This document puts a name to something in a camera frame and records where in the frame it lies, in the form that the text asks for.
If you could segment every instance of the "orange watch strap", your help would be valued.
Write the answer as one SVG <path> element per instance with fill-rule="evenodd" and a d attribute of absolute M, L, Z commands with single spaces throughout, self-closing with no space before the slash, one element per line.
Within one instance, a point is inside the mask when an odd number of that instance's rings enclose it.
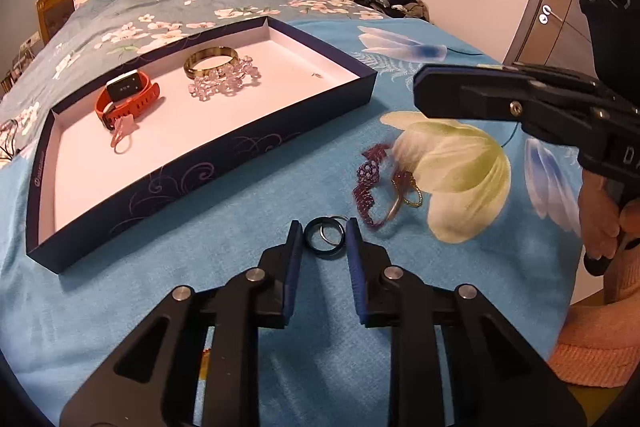
<path fill-rule="evenodd" d="M 95 114 L 98 115 L 100 121 L 104 122 L 104 120 L 106 120 L 109 125 L 113 127 L 118 118 L 122 118 L 128 114 L 132 114 L 133 118 L 138 118 L 151 103 L 158 99 L 160 96 L 160 86 L 155 83 L 152 84 L 146 73 L 138 71 L 138 74 L 145 84 L 142 91 L 130 96 L 125 102 L 109 111 L 106 117 L 104 117 L 104 109 L 111 102 L 111 97 L 107 89 L 103 88 L 98 96 L 98 100 L 95 101 Z"/>

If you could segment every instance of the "door handle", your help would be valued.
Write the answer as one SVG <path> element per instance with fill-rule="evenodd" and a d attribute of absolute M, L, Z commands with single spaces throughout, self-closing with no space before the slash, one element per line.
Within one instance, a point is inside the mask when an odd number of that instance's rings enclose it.
<path fill-rule="evenodd" d="M 558 21 L 560 21 L 561 24 L 564 22 L 564 19 L 562 19 L 561 16 L 554 13 L 554 11 L 551 9 L 551 6 L 549 6 L 548 4 L 545 4 L 542 7 L 542 13 L 540 14 L 540 17 L 538 17 L 538 19 L 540 20 L 541 23 L 546 24 L 549 22 L 549 15 L 558 19 Z"/>

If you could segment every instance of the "bed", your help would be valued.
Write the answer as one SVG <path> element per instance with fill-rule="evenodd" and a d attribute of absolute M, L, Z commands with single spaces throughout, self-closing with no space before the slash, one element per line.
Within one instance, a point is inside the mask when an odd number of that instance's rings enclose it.
<path fill-rule="evenodd" d="M 20 123 L 20 153 L 0 160 L 0 350 L 54 425 L 75 390 L 171 288 L 222 285 L 280 244 L 292 219 L 356 216 L 351 191 L 361 153 L 410 128 L 447 137 L 449 160 L 427 162 L 442 183 L 425 192 L 423 206 L 402 209 L 377 232 L 362 226 L 365 239 L 425 282 L 477 285 L 550 356 L 580 256 L 576 151 L 542 144 L 511 123 L 428 121 L 412 105 L 412 76 L 424 63 L 491 58 L 429 23 L 384 18 L 349 0 L 89 0 L 71 13 L 68 0 L 41 0 L 38 10 L 47 45 L 0 102 L 0 121 Z M 371 102 L 290 142 L 257 140 L 266 155 L 60 276 L 29 259 L 26 193 L 47 110 L 138 54 L 263 15 L 377 70 Z M 489 162 L 484 171 L 478 158 Z M 465 187 L 449 187 L 449 171 Z M 358 323 L 346 259 L 306 253 L 289 327 L 260 334 L 262 425 L 386 425 L 389 347 L 388 332 Z"/>

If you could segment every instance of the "person's hand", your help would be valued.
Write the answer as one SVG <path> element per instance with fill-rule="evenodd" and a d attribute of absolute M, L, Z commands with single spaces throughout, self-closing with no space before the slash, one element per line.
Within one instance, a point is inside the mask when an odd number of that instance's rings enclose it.
<path fill-rule="evenodd" d="M 620 228 L 640 237 L 640 200 L 629 202 L 622 212 L 604 190 L 606 179 L 582 170 L 578 196 L 582 241 L 590 257 L 611 259 L 618 249 Z"/>

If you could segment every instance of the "blue petal print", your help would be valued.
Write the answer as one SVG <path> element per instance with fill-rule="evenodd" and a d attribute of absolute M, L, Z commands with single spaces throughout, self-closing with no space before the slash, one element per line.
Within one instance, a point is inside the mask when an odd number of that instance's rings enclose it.
<path fill-rule="evenodd" d="M 386 55 L 407 62 L 442 62 L 447 56 L 447 47 L 443 44 L 422 44 L 404 35 L 388 32 L 379 28 L 358 26 L 363 33 L 360 41 L 365 52 Z"/>
<path fill-rule="evenodd" d="M 529 199 L 540 219 L 548 216 L 565 232 L 580 236 L 578 203 L 554 154 L 540 140 L 525 142 L 524 177 Z"/>

